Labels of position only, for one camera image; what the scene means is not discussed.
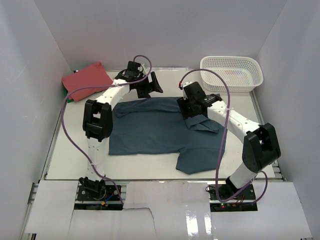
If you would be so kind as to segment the blue t shirt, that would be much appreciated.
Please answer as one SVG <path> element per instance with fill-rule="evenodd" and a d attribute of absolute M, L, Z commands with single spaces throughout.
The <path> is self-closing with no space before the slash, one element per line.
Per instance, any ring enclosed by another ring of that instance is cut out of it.
<path fill-rule="evenodd" d="M 184 119 L 175 97 L 119 102 L 112 119 L 111 156 L 178 153 L 175 168 L 191 175 L 215 170 L 225 153 L 224 127 L 202 114 Z"/>

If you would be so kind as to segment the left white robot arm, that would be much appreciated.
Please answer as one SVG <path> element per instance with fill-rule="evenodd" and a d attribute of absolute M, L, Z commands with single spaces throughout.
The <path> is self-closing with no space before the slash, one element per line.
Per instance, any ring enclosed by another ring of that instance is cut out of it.
<path fill-rule="evenodd" d="M 131 90 L 136 90 L 139 99 L 149 98 L 152 92 L 163 92 L 154 71 L 145 74 L 140 63 L 129 61 L 127 68 L 116 75 L 112 85 L 101 96 L 87 100 L 84 105 L 82 129 L 87 138 L 89 161 L 86 176 L 79 182 L 95 200 L 106 196 L 101 148 L 113 130 L 113 109 Z"/>

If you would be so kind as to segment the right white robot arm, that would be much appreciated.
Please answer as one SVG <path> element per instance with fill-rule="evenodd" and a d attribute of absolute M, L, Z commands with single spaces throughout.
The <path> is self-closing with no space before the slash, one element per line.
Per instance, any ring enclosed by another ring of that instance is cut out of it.
<path fill-rule="evenodd" d="M 215 186 L 221 201 L 236 200 L 258 173 L 281 156 L 275 127 L 254 122 L 227 106 L 219 94 L 207 95 L 200 84 L 185 82 L 183 96 L 177 100 L 184 119 L 203 115 L 224 126 L 222 137 L 231 132 L 242 143 L 242 163 L 225 181 Z"/>

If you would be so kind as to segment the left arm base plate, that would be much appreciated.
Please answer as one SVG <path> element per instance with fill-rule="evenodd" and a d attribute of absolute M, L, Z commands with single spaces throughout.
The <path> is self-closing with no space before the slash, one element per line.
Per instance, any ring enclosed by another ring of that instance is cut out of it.
<path fill-rule="evenodd" d="M 121 185 L 106 184 L 104 180 L 81 177 L 77 188 L 74 209 L 93 211 L 121 211 L 123 204 Z"/>

